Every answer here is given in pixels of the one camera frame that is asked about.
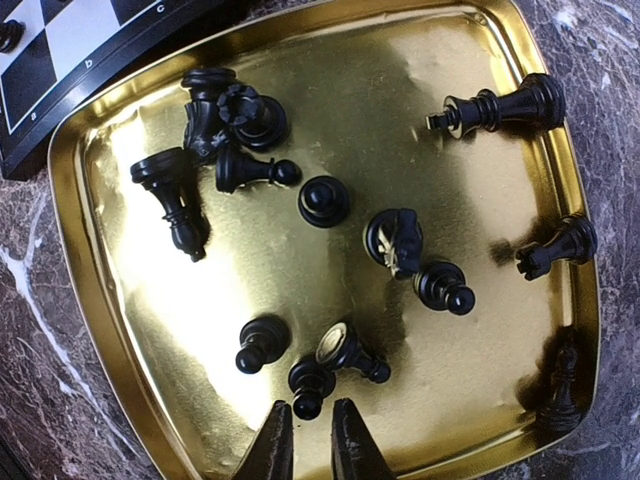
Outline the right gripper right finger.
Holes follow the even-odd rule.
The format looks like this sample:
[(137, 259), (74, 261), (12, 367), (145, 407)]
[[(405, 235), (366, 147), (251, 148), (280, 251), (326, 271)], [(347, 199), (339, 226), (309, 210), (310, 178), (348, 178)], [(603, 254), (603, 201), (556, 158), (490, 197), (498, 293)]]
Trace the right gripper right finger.
[(336, 400), (331, 426), (334, 479), (384, 479), (385, 460), (355, 403)]

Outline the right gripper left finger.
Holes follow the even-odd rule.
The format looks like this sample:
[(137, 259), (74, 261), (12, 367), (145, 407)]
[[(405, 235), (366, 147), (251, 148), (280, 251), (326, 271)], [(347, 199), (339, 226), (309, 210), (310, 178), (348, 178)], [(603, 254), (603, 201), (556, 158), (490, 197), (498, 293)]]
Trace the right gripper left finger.
[(239, 466), (240, 479), (293, 478), (294, 433), (291, 406), (277, 400)]

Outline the gold metal tray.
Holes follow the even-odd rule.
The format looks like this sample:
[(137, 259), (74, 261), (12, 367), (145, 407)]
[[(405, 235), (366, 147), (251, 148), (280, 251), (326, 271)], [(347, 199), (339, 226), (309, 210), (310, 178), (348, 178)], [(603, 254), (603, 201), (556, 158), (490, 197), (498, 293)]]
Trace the gold metal tray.
[[(179, 146), (190, 68), (224, 66), (278, 99), (288, 139), (270, 158), (345, 184), (340, 225), (305, 222), (295, 187), (220, 193), (199, 173), (211, 234), (203, 260), (172, 243), (131, 165)], [(394, 473), (480, 476), (551, 441), (533, 427), (577, 331), (581, 412), (599, 360), (596, 266), (555, 263), (526, 280), (516, 250), (546, 242), (586, 202), (569, 132), (509, 127), (455, 140), (425, 129), (446, 96), (516, 89), (545, 70), (512, 1), (330, 1), (224, 31), (129, 76), (56, 129), (49, 171), (74, 289), (103, 368), (167, 479), (228, 479), (291, 367), (341, 320), (390, 363), (388, 382), (337, 376)], [(420, 269), (370, 258), (364, 231), (390, 208), (417, 212)]]

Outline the black white chess board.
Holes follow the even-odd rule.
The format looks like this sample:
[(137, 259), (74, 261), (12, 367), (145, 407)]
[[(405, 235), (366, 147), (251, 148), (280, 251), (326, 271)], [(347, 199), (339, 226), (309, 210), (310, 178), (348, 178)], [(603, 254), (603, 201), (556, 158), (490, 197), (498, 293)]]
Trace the black white chess board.
[(4, 1), (24, 35), (1, 54), (1, 175), (27, 180), (58, 124), (108, 83), (280, 1)]

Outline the black pawn corner square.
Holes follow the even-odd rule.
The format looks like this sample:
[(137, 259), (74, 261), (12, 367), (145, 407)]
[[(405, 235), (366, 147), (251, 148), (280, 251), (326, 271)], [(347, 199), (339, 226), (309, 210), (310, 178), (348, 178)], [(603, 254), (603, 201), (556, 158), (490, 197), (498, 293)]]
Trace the black pawn corner square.
[(7, 20), (0, 24), (0, 53), (13, 51), (20, 43), (25, 32), (25, 25), (17, 20)]

